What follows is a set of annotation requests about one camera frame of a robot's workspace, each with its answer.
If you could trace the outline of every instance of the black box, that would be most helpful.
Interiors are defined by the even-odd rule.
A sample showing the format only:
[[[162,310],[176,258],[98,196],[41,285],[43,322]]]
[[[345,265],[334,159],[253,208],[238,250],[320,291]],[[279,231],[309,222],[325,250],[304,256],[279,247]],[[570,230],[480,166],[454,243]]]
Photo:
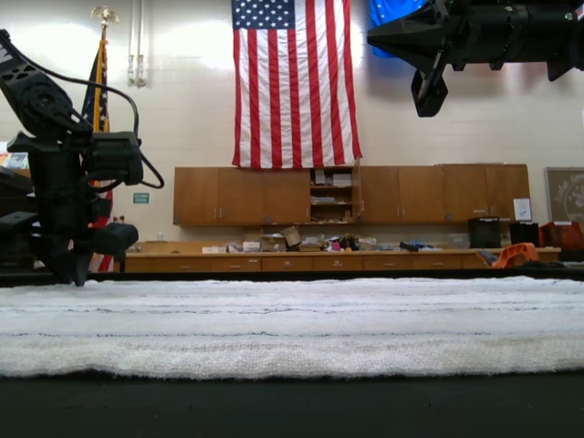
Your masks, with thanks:
[[[501,223],[498,217],[478,217],[468,221],[471,248],[500,248]]]

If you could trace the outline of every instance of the white cinder block wall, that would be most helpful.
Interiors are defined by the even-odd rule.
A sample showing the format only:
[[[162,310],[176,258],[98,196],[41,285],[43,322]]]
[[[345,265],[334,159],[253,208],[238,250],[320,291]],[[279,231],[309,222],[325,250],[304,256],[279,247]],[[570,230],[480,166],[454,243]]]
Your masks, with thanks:
[[[142,240],[159,232],[169,240],[236,238],[236,229],[182,230],[172,225],[174,167],[231,163],[235,75],[230,2],[147,0],[148,86],[143,89],[127,86],[131,1],[107,3],[121,19],[109,31],[109,83],[136,99],[143,149],[167,182],[162,191],[117,189],[115,214],[136,224]],[[445,77],[450,94],[442,111],[421,120],[410,95],[413,70],[398,59],[372,56],[366,45],[368,4],[352,2],[363,164],[527,163],[534,216],[544,223],[544,168],[584,166],[584,73],[572,71],[550,84],[545,65],[507,65],[498,73],[488,66],[470,66],[464,73],[449,69]],[[0,0],[0,28],[47,67],[86,78],[99,42],[99,22],[89,18],[95,5],[93,0]],[[80,109],[85,90],[63,86]],[[110,116],[113,130],[130,129],[130,109],[121,99],[110,99]],[[0,141],[10,140],[18,129],[17,118],[0,99]],[[151,192],[151,204],[133,205],[134,192]],[[369,231],[391,237],[419,234],[419,228],[405,227]]]

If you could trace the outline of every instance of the green sign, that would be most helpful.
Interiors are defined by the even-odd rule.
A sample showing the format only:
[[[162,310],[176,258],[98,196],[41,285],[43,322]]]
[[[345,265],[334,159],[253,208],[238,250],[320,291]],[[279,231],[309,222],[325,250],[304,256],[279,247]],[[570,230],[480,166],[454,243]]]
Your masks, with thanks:
[[[149,193],[135,193],[134,194],[134,203],[150,203],[150,194]]]

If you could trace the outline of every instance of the white paper sign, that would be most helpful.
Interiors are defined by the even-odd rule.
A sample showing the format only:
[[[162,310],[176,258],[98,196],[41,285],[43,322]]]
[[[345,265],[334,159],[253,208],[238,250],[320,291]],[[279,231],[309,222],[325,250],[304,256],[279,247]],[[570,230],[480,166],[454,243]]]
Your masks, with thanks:
[[[531,220],[531,200],[529,198],[516,198],[513,200],[516,221]]]

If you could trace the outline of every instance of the cardboard box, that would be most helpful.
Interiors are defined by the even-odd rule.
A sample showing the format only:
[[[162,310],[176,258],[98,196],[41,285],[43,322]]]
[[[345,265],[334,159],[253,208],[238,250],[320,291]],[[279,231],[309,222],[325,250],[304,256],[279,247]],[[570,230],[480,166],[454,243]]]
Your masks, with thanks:
[[[262,236],[262,251],[268,253],[286,251],[286,238],[280,233]]]
[[[350,187],[353,185],[353,177],[350,173],[335,173],[332,175],[332,185],[335,187]]]
[[[288,246],[298,245],[302,242],[298,228],[295,226],[289,226],[285,230],[282,230],[282,235],[286,238]]]
[[[260,253],[262,246],[259,242],[244,242],[244,253]]]

